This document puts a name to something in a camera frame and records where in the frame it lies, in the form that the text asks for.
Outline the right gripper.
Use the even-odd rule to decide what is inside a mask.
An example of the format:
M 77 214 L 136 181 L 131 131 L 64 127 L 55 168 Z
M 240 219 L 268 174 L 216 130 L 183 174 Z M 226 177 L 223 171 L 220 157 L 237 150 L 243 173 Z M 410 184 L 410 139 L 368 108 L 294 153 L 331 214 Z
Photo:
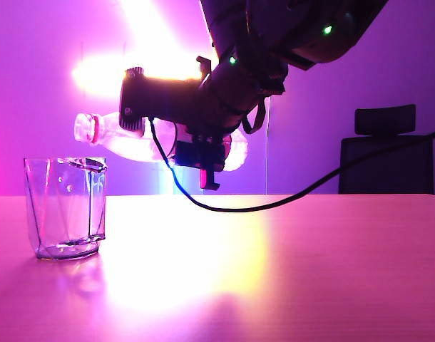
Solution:
M 175 123 L 178 137 L 173 160 L 176 165 L 200 171 L 200 188 L 216 190 L 215 173 L 221 172 L 230 145 L 225 139 L 239 125 L 229 116 L 211 88 L 211 60 L 198 56 L 199 79 L 146 78 L 149 85 L 149 117 Z

